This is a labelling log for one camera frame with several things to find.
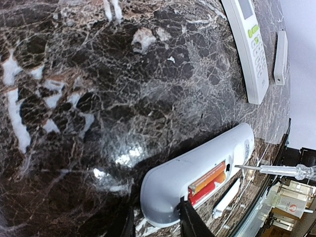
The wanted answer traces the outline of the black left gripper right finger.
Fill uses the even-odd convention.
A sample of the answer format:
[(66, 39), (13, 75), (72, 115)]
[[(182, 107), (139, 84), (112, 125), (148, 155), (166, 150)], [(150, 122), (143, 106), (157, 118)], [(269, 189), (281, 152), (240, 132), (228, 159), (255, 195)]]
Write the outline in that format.
[(177, 205), (182, 237), (215, 237), (188, 200), (180, 198)]

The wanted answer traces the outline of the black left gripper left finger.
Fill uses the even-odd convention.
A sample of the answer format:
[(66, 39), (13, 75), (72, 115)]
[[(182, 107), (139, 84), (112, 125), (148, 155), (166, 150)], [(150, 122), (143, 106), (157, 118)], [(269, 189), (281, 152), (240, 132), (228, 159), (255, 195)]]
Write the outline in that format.
[(134, 225), (134, 210), (133, 207), (125, 208), (121, 214), (122, 228), (121, 237), (134, 237), (135, 236), (135, 225)]

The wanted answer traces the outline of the white battery cover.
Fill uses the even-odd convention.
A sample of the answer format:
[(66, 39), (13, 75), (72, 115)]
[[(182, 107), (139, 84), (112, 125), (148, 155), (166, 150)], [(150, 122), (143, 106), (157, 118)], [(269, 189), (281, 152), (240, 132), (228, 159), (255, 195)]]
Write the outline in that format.
[(235, 198), (239, 191), (240, 179), (238, 178), (227, 193), (220, 199), (218, 204), (213, 209), (213, 218), (217, 219), (222, 216), (224, 210), (228, 207), (230, 202)]

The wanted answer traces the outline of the red orange battery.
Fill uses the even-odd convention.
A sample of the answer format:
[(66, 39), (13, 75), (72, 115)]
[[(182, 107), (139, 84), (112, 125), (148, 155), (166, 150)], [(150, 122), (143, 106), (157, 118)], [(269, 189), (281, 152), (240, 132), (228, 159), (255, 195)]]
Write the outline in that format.
[(225, 161), (221, 162), (215, 168), (207, 172), (205, 175), (200, 177), (198, 180), (194, 181), (192, 184), (188, 186), (191, 193), (194, 195), (195, 193), (202, 190), (205, 186), (207, 186), (211, 181), (213, 181), (218, 175), (224, 172), (226, 168)]
[(216, 175), (214, 178), (209, 178), (208, 180), (206, 180), (205, 182), (201, 183), (196, 187), (188, 187), (188, 200), (192, 205), (196, 205), (204, 197), (206, 197), (208, 194), (215, 190), (216, 184), (222, 184), (225, 180), (226, 174), (223, 171)]

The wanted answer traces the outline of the white remote with compartment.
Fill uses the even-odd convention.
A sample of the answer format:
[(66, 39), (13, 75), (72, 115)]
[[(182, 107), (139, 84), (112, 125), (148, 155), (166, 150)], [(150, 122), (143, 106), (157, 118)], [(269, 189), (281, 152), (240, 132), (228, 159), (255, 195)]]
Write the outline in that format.
[(147, 172), (140, 192), (140, 205), (145, 219), (158, 228), (180, 221), (176, 211), (180, 198), (188, 200), (188, 186), (225, 161), (226, 180), (193, 208), (198, 208), (219, 191), (238, 172), (236, 165), (245, 164), (254, 151), (254, 132), (241, 123), (212, 140)]

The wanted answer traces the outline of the clear handle screwdriver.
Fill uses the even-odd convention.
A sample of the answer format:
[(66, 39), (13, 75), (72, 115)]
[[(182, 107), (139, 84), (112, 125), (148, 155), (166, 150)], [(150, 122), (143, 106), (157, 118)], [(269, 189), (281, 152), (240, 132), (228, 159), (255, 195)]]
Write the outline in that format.
[(298, 164), (296, 166), (261, 165), (258, 167), (236, 165), (235, 167), (242, 169), (257, 170), (260, 173), (264, 174), (294, 177), (297, 180), (316, 180), (316, 166), (306, 167), (303, 164)]

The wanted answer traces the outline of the white remote with green buttons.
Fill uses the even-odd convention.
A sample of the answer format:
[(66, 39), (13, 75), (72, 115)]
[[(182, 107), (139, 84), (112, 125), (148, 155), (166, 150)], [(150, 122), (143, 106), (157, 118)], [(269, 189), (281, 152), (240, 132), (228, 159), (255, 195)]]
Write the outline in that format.
[(223, 0), (222, 5), (237, 46), (250, 104), (260, 105), (269, 75), (259, 23), (250, 0)]

